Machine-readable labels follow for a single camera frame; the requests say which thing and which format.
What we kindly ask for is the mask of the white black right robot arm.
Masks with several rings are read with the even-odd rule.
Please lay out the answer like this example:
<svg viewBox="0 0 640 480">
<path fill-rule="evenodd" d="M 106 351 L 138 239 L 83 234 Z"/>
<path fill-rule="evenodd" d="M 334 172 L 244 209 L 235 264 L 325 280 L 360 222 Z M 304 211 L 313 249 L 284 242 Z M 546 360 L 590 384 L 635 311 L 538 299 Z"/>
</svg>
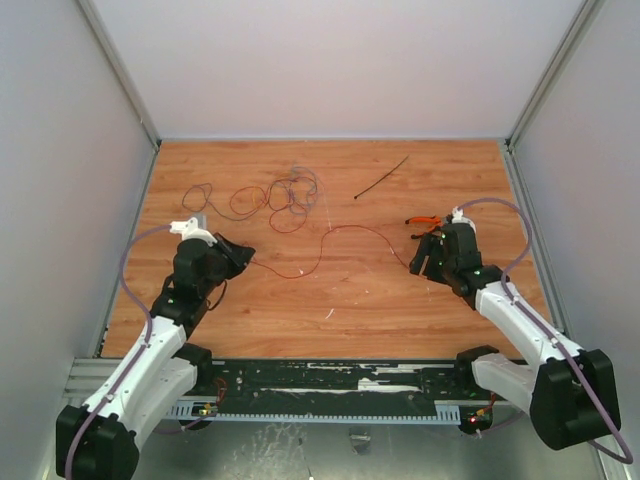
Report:
<svg viewBox="0 0 640 480">
<path fill-rule="evenodd" d="M 621 427 L 613 364 L 600 349 L 585 350 L 553 328 L 519 294 L 509 276 L 486 265 L 468 223 L 449 223 L 418 236 L 409 264 L 414 275 L 446 285 L 494 324 L 523 358 L 476 347 L 459 354 L 456 391 L 476 398 L 488 390 L 525 412 L 539 438 L 561 450 Z"/>
</svg>

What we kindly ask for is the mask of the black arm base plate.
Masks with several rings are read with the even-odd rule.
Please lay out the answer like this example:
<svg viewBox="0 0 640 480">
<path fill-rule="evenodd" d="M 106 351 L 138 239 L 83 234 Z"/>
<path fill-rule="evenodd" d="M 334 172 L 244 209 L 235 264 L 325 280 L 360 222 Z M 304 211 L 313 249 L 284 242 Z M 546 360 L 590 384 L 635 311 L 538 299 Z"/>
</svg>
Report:
<svg viewBox="0 0 640 480">
<path fill-rule="evenodd" d="M 170 419 L 191 421 L 232 397 L 417 394 L 462 410 L 489 405 L 493 395 L 463 385 L 451 360 L 216 359 L 213 381 L 180 398 Z"/>
</svg>

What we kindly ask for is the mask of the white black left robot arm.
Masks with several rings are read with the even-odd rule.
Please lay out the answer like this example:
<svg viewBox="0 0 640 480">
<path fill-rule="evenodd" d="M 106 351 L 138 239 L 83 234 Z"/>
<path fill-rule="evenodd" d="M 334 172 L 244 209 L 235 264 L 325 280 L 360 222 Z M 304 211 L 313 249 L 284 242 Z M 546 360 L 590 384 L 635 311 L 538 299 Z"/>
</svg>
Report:
<svg viewBox="0 0 640 480">
<path fill-rule="evenodd" d="M 209 296 L 245 271 L 256 251 L 219 233 L 186 234 L 145 325 L 115 370 L 81 406 L 56 420 L 56 473 L 64 479 L 130 479 L 143 446 L 171 406 L 215 381 L 210 350 L 189 338 Z"/>
</svg>

